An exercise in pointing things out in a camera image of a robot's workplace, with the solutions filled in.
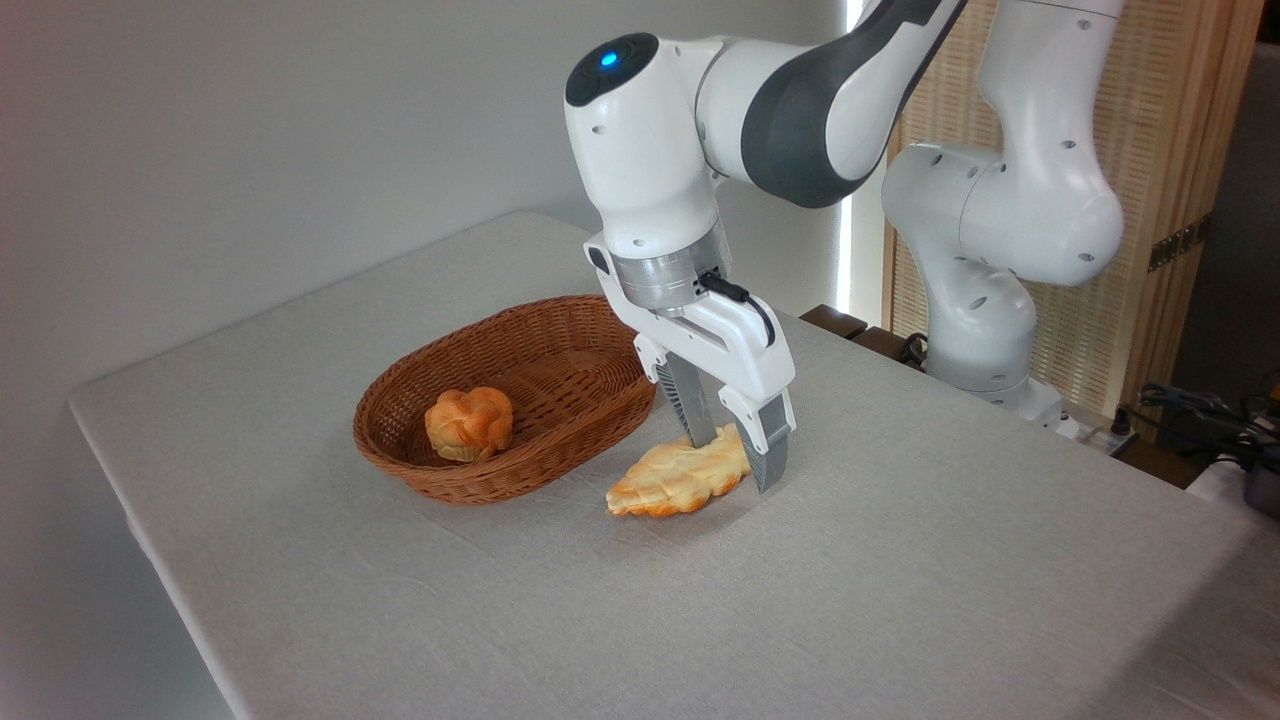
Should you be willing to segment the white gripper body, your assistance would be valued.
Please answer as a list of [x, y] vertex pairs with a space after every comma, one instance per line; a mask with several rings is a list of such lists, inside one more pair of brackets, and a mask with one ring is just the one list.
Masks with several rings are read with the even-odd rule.
[[632, 305], [617, 284], [603, 287], [609, 305], [623, 324], [648, 341], [640, 352], [650, 380], [654, 365], [673, 352], [724, 383], [739, 397], [733, 413], [755, 413], [783, 393], [795, 377], [795, 365], [777, 316], [762, 304], [737, 304], [709, 293], [684, 307], [681, 316], [662, 316]]

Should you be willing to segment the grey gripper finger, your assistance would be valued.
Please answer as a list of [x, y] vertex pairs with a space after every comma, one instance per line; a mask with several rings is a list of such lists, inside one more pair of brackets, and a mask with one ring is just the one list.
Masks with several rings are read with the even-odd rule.
[[637, 357], [650, 382], [658, 384], [687, 434], [700, 448], [717, 437], [717, 427], [707, 406], [698, 369], [676, 352], [637, 334], [634, 340]]
[[782, 478], [787, 462], [788, 436], [795, 429], [788, 391], [783, 388], [769, 400], [758, 401], [724, 386], [718, 396], [735, 415], [751, 477], [764, 495]]

